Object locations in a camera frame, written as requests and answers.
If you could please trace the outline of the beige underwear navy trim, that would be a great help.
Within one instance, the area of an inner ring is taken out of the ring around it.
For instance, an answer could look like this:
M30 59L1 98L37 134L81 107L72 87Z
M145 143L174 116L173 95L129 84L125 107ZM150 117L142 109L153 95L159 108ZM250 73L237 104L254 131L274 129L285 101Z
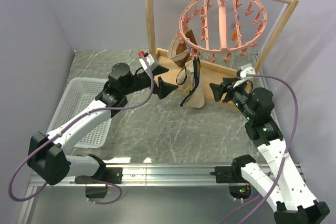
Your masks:
M187 61L176 77L176 83L187 96L180 103L181 107L200 109L205 104L204 89L201 82L201 62L199 59Z

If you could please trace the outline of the pink round clip hanger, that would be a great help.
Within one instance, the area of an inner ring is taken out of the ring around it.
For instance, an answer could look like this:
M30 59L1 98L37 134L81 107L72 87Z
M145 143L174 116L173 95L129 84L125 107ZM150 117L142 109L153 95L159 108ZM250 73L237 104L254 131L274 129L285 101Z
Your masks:
M218 34L219 47L210 48L209 43L209 9L213 6L211 1L215 1L218 7ZM245 11L245 16L254 12L256 7L258 12L253 20L253 25L257 25L254 36L251 40L244 41L241 33L240 16L238 9L242 6L239 0L194 0L182 12L179 20L179 29L176 32L181 43L186 43L190 55L199 55L201 52L211 54L207 59L214 63L216 55L224 54L224 62L228 63L232 53L239 51L241 56L246 54L249 47L258 45L257 40L264 32L268 16L267 11L259 0L249 0L249 5ZM189 23L193 18L199 17L201 20L201 41L205 46L197 43Z

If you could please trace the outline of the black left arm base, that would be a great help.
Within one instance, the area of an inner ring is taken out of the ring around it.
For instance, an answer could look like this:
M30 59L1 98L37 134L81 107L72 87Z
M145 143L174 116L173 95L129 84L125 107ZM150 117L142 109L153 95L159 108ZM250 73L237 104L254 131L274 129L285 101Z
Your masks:
M123 176L121 167L100 167L93 176L77 176L75 184L113 183L120 184Z

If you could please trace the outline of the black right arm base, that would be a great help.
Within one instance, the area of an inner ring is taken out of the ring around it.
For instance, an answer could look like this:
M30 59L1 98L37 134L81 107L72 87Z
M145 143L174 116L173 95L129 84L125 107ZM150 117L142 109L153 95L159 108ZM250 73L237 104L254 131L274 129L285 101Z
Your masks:
M218 184L245 183L241 172L232 166L216 166L214 171Z

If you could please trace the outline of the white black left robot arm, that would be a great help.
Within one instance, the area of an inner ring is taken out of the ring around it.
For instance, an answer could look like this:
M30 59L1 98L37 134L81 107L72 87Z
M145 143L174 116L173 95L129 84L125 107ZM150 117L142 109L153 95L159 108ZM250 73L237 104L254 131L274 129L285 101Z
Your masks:
M95 155L70 156L71 149L101 123L113 118L127 104L127 95L151 88L163 99L178 88L162 78L151 79L145 68L131 73L126 63L114 65L103 90L71 121L59 128L31 137L27 165L49 185L61 182L65 177L84 176L94 183L107 182L110 175L105 162Z

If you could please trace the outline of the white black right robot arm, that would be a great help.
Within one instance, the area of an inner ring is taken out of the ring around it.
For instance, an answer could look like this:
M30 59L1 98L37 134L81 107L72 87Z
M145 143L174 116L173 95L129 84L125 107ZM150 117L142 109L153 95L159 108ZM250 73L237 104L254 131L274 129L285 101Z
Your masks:
M250 155L233 159L232 178L250 183L262 196L240 222L244 223L266 202L274 212L276 223L321 223L330 209L310 191L289 154L292 141L285 141L271 116L275 106L273 93L262 87L247 92L248 83L248 80L225 78L221 84L209 85L215 101L232 101L246 118L246 133L275 176L271 179L266 175Z

